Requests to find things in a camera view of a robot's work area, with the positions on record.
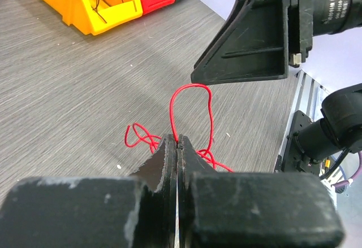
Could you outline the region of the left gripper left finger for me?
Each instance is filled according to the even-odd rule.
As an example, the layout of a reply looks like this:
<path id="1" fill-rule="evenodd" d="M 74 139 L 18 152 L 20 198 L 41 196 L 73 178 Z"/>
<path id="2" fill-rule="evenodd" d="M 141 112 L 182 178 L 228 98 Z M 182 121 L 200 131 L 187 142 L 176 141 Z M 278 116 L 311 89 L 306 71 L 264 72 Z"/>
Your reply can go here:
<path id="1" fill-rule="evenodd" d="M 173 247 L 176 143 L 129 176 L 31 177 L 1 206 L 2 247 Z"/>

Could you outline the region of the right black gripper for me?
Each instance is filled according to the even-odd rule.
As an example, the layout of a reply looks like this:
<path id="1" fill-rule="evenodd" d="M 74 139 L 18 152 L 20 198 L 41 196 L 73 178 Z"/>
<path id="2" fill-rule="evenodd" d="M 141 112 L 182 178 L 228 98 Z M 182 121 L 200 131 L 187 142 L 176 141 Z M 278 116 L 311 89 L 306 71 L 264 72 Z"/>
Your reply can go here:
<path id="1" fill-rule="evenodd" d="M 313 0 L 235 0 L 194 65 L 192 83 L 280 80 L 313 46 Z"/>

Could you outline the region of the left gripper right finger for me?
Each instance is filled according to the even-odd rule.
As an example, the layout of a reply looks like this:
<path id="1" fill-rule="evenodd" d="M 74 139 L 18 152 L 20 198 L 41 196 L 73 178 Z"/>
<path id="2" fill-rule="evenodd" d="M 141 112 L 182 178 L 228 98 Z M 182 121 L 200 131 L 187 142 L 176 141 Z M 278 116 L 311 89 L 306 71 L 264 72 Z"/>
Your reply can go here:
<path id="1" fill-rule="evenodd" d="M 308 173 L 217 172 L 179 136 L 180 247 L 338 247 L 344 228 Z"/>

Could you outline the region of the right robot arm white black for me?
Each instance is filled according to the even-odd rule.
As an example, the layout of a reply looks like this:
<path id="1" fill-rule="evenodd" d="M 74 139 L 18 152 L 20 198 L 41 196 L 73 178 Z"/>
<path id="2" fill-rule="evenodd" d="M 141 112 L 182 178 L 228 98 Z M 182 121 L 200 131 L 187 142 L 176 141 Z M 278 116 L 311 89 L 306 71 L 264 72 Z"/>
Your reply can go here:
<path id="1" fill-rule="evenodd" d="M 300 67 L 313 38 L 361 27 L 361 0 L 235 0 L 223 27 L 196 62 L 191 80 L 217 85 L 281 80 Z M 276 170 L 329 179 L 345 158 L 361 152 L 361 83 L 307 91 L 297 106 Z"/>

